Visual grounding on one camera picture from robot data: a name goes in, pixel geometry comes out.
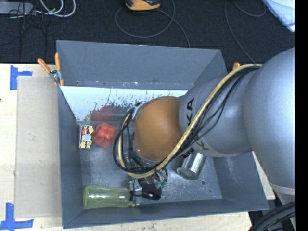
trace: small box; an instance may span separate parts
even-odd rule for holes
[[[79,129],[79,148],[92,149],[94,127],[92,125],[81,125]]]

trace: blue tape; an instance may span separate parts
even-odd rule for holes
[[[32,71],[20,71],[20,72],[18,72],[18,68],[11,65],[10,90],[16,90],[17,89],[17,77],[19,75],[32,76]]]
[[[14,219],[14,204],[5,204],[5,221],[1,221],[0,230],[15,231],[15,229],[32,228],[33,219],[29,221],[15,221]]]

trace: black carpet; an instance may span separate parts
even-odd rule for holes
[[[20,11],[22,1],[37,4],[37,10],[41,10],[38,0],[12,1],[21,2]],[[72,1],[64,1],[62,14],[68,14]],[[18,19],[1,15],[0,62],[36,63],[40,57],[53,64],[58,39],[220,49],[228,69],[234,62],[262,64],[295,46],[295,33],[283,26],[261,0],[160,1],[160,11],[146,15],[134,15],[122,8],[122,0],[76,0],[76,12],[68,18],[39,13]],[[50,9],[60,7],[59,0],[44,2]],[[251,14],[266,12],[253,17],[234,3]],[[165,29],[173,13],[174,21]]]

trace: green glass bottle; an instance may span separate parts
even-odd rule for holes
[[[104,187],[88,185],[83,192],[83,204],[86,208],[129,207],[130,189],[126,187]]]

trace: gray bin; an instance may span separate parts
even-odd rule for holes
[[[59,40],[57,52],[65,86],[72,87],[73,93],[89,90],[89,96],[92,88],[187,91],[201,81],[227,74],[220,50],[213,49]],[[87,105],[80,100],[80,106]],[[58,88],[63,228],[268,209],[251,152],[208,157],[199,179],[193,181],[176,174],[180,162],[175,159],[167,166],[170,175],[161,200],[144,200],[138,207],[85,209],[82,193],[86,185],[128,186],[128,177],[113,161],[112,148],[79,149],[78,126],[83,121],[76,119],[77,108],[71,107],[71,101]],[[116,110],[112,125],[118,127],[130,105]]]

